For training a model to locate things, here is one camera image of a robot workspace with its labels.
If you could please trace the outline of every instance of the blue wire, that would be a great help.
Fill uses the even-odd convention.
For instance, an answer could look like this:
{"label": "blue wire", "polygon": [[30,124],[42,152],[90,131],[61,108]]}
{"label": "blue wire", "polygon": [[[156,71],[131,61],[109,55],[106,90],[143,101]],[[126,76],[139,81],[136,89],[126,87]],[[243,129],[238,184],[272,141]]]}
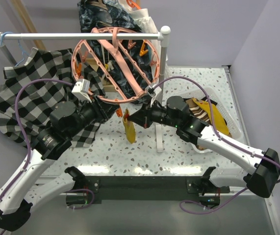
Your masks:
{"label": "blue wire", "polygon": [[[5,32],[5,33],[1,34],[1,36],[0,36],[0,46],[2,45],[2,41],[3,41],[4,36],[8,33],[13,33],[13,32]],[[22,63],[25,60],[25,55],[29,56],[29,54],[23,49],[23,47],[20,43],[20,39],[18,39],[18,45],[19,45],[20,50],[22,51],[23,59],[21,61],[19,61],[15,66],[18,66],[20,63]]]}

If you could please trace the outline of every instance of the terrazzo surface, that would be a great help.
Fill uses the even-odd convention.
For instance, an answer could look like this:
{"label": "terrazzo surface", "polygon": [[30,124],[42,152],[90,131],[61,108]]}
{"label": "terrazzo surface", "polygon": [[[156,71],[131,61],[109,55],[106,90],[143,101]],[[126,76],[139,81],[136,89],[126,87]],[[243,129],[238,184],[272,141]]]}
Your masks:
{"label": "terrazzo surface", "polygon": [[[223,105],[239,125],[231,91],[224,69],[170,68],[174,75],[189,77],[202,86],[211,86]],[[182,80],[173,79],[164,85],[165,100],[172,95],[189,89],[195,85]],[[121,105],[123,112],[128,108],[130,113],[141,106]],[[96,139],[88,148],[70,148],[58,161],[48,168],[43,176],[58,176],[69,166],[76,166],[85,175],[108,176],[191,176],[203,175],[210,166],[222,168],[238,167],[232,161],[211,152],[199,154],[191,144],[182,141],[176,135],[176,129],[163,126],[163,153],[156,151],[155,127],[143,129],[135,125],[136,143],[130,144],[125,135],[122,119],[114,115],[107,123],[101,125]]]}

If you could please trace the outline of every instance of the plaid shirt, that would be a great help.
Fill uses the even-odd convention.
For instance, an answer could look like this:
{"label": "plaid shirt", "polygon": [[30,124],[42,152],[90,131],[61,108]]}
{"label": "plaid shirt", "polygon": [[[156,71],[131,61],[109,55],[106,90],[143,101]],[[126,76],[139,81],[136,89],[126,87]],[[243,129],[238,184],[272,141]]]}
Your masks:
{"label": "plaid shirt", "polygon": [[[22,132],[16,121],[14,103],[22,86],[30,81],[51,78],[75,83],[71,70],[71,49],[42,51],[32,49],[24,65],[4,68],[5,83],[0,86],[0,131],[11,140],[26,146]],[[102,82],[97,73],[87,65],[81,75],[91,81],[90,89],[94,94],[104,95]],[[25,89],[20,97],[19,115],[22,125],[31,137],[38,135],[47,122],[55,105],[61,101],[72,101],[80,105],[79,100],[71,93],[69,86],[43,82]],[[87,147],[95,139],[99,123],[92,123],[73,137],[72,145]]]}

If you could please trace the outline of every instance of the white plastic basket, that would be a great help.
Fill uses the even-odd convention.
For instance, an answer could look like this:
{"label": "white plastic basket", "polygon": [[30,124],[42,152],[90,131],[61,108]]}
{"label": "white plastic basket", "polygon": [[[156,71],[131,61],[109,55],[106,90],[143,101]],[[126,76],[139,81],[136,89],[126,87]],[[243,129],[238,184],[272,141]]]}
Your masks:
{"label": "white plastic basket", "polygon": [[[237,126],[236,122],[234,121],[234,119],[232,118],[232,116],[230,115],[230,113],[228,112],[228,110],[224,107],[224,105],[222,104],[221,100],[219,99],[217,93],[215,92],[215,90],[211,87],[204,87],[204,90],[207,92],[207,94],[209,95],[209,98],[211,100],[214,100],[217,102],[217,109],[218,111],[221,113],[221,115],[223,116],[223,118],[226,120],[227,122],[227,127],[232,135],[232,138],[239,141],[243,138],[243,133],[242,131],[239,129],[239,127]],[[176,94],[178,96],[181,96],[182,98],[197,98],[197,99],[202,99],[205,97],[204,93],[201,91],[201,89],[196,88],[194,90],[189,90],[189,91],[185,91],[179,94]],[[198,153],[208,153],[208,152],[212,152],[212,150],[210,149],[205,149],[205,150],[198,150],[198,148],[193,144],[192,145],[193,149],[198,152]]]}

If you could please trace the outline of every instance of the yellow cloth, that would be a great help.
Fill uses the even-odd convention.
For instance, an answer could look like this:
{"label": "yellow cloth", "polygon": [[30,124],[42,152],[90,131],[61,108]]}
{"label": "yellow cloth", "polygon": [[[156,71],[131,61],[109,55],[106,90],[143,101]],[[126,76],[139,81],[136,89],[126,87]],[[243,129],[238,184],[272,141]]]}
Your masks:
{"label": "yellow cloth", "polygon": [[[196,98],[193,98],[193,102],[196,103],[205,112],[207,112],[208,116],[211,117],[209,104],[207,101],[198,100]],[[214,113],[216,129],[225,135],[229,135],[229,129],[225,123],[223,116],[221,115],[221,113],[218,111],[218,109],[216,108],[216,106],[214,104],[212,104],[212,108],[213,108],[213,113]]]}
{"label": "yellow cloth", "polygon": [[129,116],[129,110],[126,109],[124,116],[122,117],[122,122],[125,126],[125,132],[126,132],[126,136],[127,136],[127,140],[130,143],[134,143],[135,142],[135,129],[134,129],[134,124],[132,121],[128,121],[127,117]]}

